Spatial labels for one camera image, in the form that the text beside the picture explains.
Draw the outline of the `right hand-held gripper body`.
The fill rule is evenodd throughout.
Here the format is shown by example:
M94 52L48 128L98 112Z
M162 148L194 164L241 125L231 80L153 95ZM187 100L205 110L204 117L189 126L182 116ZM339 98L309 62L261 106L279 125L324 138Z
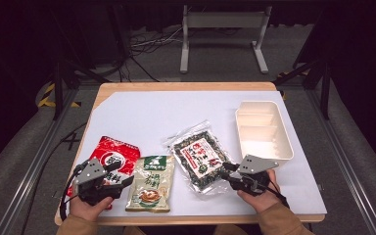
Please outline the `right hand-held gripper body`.
M240 180L240 187L234 190L242 190L252 196L261 195L270 182L267 171L279 166L279 163L269 159L263 159L253 155L246 155L238 164L232 177Z

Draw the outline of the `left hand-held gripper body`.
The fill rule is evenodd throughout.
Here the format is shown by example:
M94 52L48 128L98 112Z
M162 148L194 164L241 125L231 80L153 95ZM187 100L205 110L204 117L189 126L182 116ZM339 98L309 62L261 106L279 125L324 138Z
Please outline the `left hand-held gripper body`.
M97 159L87 162L85 168L77 176L73 184L73 193L91 206L95 206L103 199L112 197L118 199L120 196L114 196L113 190L115 185L107 185L104 179L108 172L105 171Z

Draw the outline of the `red seasoning packet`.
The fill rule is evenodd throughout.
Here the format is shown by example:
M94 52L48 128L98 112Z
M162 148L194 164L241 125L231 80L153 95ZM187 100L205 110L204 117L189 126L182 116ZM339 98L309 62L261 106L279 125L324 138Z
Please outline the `red seasoning packet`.
M136 146L113 139L108 136L102 136L95 149L89 157L79 164L74 170L74 180L92 159L97 159L102 165L109 165L115 162L121 162L121 167L109 172L104 179L107 185L120 184L122 180L132 176L136 162L140 158L140 151ZM68 189L69 197L75 194L72 191L73 185Z

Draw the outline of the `beige and green food packet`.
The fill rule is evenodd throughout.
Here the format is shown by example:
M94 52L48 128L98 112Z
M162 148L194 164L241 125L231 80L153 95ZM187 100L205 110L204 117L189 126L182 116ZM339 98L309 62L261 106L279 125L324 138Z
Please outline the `beige and green food packet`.
M137 161L128 193L127 212L169 212L174 157L149 156Z

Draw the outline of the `white plastic container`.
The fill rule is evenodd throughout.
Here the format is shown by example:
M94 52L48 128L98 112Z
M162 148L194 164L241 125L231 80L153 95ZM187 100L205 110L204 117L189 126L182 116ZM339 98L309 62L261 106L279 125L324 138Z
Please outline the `white plastic container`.
M272 101L246 101L235 112L242 157L252 155L284 165L294 157L279 107Z

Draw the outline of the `person's left hand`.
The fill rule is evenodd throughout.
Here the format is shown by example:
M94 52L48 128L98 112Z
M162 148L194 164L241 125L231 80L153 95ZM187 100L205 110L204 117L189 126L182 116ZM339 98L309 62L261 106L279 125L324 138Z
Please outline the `person's left hand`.
M112 197L107 197L95 206L82 202L78 197L70 200L70 214L85 219L87 221L96 221L101 212L106 210L113 202Z

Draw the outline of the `person's right hand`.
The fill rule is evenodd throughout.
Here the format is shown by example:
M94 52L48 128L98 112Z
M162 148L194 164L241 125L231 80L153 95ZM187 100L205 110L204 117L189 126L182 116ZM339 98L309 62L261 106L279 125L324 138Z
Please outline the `person's right hand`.
M268 187L275 191L276 193L280 192L280 187L276 182L276 174L273 169L269 169L267 171L270 183ZM276 197L275 194L266 190L264 193L258 196L252 196L246 192L241 190L237 191L237 195L243 199L247 204L249 204L257 213L261 213L269 209L270 207L278 204L281 202L279 198Z

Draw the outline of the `clear dried seaweed packet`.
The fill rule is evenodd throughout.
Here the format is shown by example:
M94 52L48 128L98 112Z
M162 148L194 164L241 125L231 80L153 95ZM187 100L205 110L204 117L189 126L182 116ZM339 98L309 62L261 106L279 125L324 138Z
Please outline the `clear dried seaweed packet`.
M222 175L233 164L231 155L212 133L212 126L204 120L166 138L163 145L176 158L189 187L200 197L223 194L228 184Z

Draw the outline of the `white paper sheet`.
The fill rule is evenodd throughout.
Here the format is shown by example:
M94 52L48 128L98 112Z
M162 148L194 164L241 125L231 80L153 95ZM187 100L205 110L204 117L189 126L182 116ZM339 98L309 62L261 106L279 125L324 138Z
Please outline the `white paper sheet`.
M102 136L134 145L143 156L163 155L166 138L208 120L223 148L234 162L240 162L235 112L246 101L278 105L294 151L294 157L276 169L281 192L294 213L321 219L327 210L277 91L116 92L93 110L76 159L85 161Z

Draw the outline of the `black metal stand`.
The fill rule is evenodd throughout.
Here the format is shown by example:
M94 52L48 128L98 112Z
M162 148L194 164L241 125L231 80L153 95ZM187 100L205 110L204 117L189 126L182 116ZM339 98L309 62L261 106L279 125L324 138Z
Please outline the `black metal stand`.
M325 119L329 118L328 105L329 105L329 91L331 84L331 76L329 65L325 60L315 60L299 66L298 68L291 70L284 75L278 76L273 84L275 86L298 76L299 74L307 71L307 76L303 81L304 89L312 90L321 82L321 95L320 95L320 111Z
M91 79L99 82L99 83L106 83L108 80L103 76L88 70L72 61L69 60L59 60L53 66L53 78L52 81L55 84L55 114L53 120L57 120L65 107L67 106L64 101L64 94L63 94L63 85L65 84L68 90L76 90L79 86L79 81L76 75L74 74L75 71L79 71Z

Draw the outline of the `yellow and black hazard tape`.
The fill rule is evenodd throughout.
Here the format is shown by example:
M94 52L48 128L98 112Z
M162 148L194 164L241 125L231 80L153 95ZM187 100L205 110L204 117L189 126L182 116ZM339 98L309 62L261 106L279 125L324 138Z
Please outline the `yellow and black hazard tape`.
M50 101L50 95L55 90L55 83L50 82L48 87L45 89L40 101L38 102L38 107L56 107L56 103L54 101Z

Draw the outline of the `white metal stand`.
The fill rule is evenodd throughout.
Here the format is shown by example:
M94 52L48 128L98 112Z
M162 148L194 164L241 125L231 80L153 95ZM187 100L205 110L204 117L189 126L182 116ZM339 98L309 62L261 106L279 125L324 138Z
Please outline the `white metal stand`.
M260 72L268 73L268 66L261 51L262 41L265 36L272 7L266 7L257 12L191 12L188 6L183 8L182 18L182 49L180 59L180 72L186 73L189 65L189 39L190 28L257 28L258 38L251 43Z

